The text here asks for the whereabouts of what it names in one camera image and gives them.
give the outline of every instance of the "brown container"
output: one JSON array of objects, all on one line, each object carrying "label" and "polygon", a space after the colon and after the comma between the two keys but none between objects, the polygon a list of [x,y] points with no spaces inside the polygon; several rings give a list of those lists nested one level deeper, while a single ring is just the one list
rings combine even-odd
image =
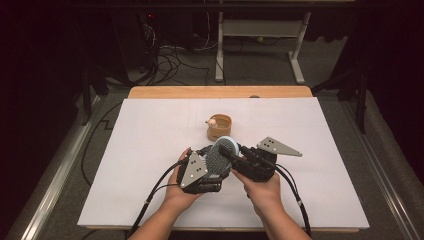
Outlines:
[{"label": "brown container", "polygon": [[215,114],[211,119],[215,119],[217,126],[208,127],[207,136],[208,139],[215,142],[219,137],[230,136],[231,133],[231,118],[224,114]]}]

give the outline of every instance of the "person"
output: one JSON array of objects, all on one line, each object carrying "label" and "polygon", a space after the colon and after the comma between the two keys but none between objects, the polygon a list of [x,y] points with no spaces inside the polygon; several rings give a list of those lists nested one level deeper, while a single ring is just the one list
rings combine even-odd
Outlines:
[{"label": "person", "polygon": [[[180,160],[185,158],[185,150]],[[168,184],[177,183],[176,167]],[[266,183],[253,182],[236,170],[231,172],[244,184],[244,189],[253,203],[270,240],[310,239],[303,229],[284,210],[280,195],[280,177],[277,173]],[[165,240],[180,214],[187,210],[203,194],[184,193],[179,187],[167,187],[165,198],[159,209],[152,214],[129,238],[129,240]]]}]

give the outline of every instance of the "silver bracket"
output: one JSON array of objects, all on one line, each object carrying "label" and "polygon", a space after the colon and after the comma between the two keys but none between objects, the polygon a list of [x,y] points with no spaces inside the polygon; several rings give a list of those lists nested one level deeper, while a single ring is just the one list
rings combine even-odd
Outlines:
[{"label": "silver bracket", "polygon": [[208,169],[205,160],[200,158],[200,156],[193,151],[188,160],[186,171],[180,184],[181,188],[187,187],[207,173]]},{"label": "silver bracket", "polygon": [[264,151],[267,151],[269,153],[275,153],[275,154],[282,154],[282,155],[289,155],[289,156],[297,156],[297,157],[301,157],[302,153],[300,153],[299,151],[286,146],[284,144],[282,144],[281,142],[271,138],[271,137],[266,137],[264,140],[262,140],[261,142],[259,142],[256,147],[258,147],[259,149],[262,149]]}]

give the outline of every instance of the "left hand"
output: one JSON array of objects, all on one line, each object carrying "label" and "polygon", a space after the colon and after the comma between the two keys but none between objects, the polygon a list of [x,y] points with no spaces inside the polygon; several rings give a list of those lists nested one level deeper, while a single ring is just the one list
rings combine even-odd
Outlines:
[{"label": "left hand", "polygon": [[[180,156],[179,160],[183,160],[187,154],[187,148]],[[169,177],[168,184],[177,184],[177,175],[180,166],[174,169],[174,172]],[[166,188],[165,199],[161,205],[161,208],[166,208],[167,211],[172,211],[176,215],[180,215],[182,212],[187,210],[193,203],[201,197],[203,194],[189,194],[183,192],[180,186],[168,186]]]}]

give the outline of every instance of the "forearm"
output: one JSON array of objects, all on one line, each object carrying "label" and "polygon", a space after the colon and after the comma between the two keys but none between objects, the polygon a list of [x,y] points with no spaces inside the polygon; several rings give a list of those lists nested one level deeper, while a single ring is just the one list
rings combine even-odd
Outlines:
[{"label": "forearm", "polygon": [[179,213],[162,206],[140,226],[129,240],[168,239],[178,216]]},{"label": "forearm", "polygon": [[272,211],[262,212],[259,216],[264,224],[268,238],[271,240],[310,239],[282,206],[274,208]]}]

